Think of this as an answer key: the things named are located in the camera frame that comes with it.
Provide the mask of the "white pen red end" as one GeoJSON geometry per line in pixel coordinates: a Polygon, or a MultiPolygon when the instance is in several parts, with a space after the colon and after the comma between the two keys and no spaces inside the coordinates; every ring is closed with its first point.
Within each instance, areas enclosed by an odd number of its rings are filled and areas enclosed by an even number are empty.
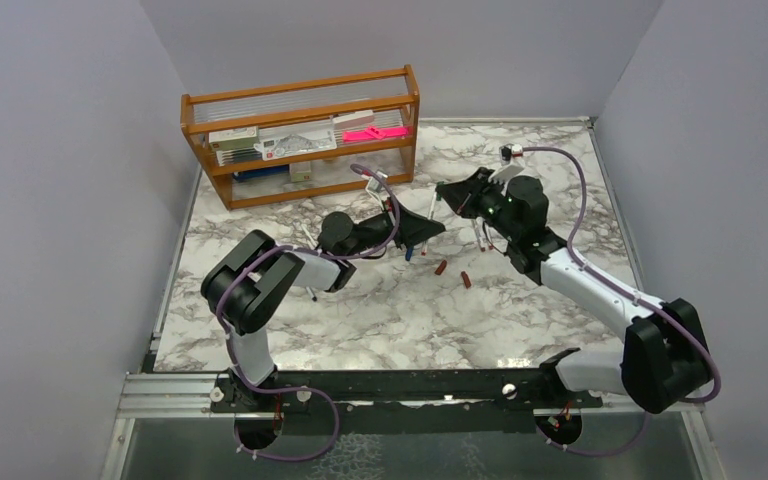
{"type": "Polygon", "coordinates": [[[485,237],[485,241],[487,243],[487,249],[488,250],[494,250],[495,246],[494,246],[494,244],[492,242],[491,236],[489,235],[488,228],[487,228],[486,224],[482,223],[482,231],[483,231],[483,234],[484,234],[484,237],[485,237]]]}

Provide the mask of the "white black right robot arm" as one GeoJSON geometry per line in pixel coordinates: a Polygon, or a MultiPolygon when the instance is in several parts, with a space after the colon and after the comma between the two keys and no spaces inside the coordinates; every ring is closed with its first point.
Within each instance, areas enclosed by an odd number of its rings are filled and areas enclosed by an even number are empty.
{"type": "Polygon", "coordinates": [[[548,373],[536,384],[545,404],[560,407],[578,391],[597,391],[627,395],[657,414],[716,380],[695,307],[635,290],[587,263],[548,227],[549,199],[538,179],[516,176],[501,184],[493,170],[479,168],[435,192],[457,216],[496,230],[517,272],[571,299],[621,340],[619,350],[572,349],[544,362],[548,373]]]}

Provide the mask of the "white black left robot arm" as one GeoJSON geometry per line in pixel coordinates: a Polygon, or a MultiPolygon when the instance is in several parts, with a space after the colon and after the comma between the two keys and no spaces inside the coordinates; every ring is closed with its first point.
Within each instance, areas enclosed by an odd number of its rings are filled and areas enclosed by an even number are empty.
{"type": "Polygon", "coordinates": [[[410,249],[445,231],[443,223],[394,201],[356,222],[345,212],[328,214],[312,249],[281,246],[261,230],[250,232],[204,278],[201,295],[229,341],[236,396],[258,411],[273,401],[276,371],[266,325],[293,287],[333,293],[356,272],[354,260],[374,257],[393,243],[410,249]]]}

